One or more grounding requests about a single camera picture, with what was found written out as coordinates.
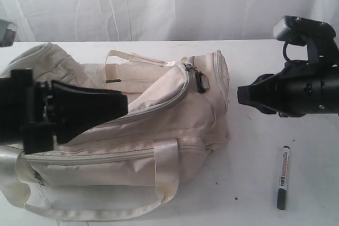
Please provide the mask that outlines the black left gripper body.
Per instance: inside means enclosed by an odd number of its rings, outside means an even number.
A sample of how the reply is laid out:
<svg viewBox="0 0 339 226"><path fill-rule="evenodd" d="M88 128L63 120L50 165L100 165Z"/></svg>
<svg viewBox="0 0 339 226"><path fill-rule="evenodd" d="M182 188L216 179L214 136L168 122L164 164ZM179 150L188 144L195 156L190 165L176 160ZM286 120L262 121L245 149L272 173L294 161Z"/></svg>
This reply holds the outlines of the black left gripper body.
<svg viewBox="0 0 339 226"><path fill-rule="evenodd" d="M48 117L47 82L33 80L31 69L14 69L1 78L1 145L21 145L25 154L54 149Z"/></svg>

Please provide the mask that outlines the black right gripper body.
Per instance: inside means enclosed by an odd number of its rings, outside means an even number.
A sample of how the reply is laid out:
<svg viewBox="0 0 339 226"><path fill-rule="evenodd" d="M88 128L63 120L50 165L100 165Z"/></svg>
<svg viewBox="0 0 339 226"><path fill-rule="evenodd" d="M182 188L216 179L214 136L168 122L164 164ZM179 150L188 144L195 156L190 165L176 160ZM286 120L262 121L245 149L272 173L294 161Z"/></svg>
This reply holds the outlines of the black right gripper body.
<svg viewBox="0 0 339 226"><path fill-rule="evenodd" d="M338 65L287 63L276 87L282 112L290 117L338 114Z"/></svg>

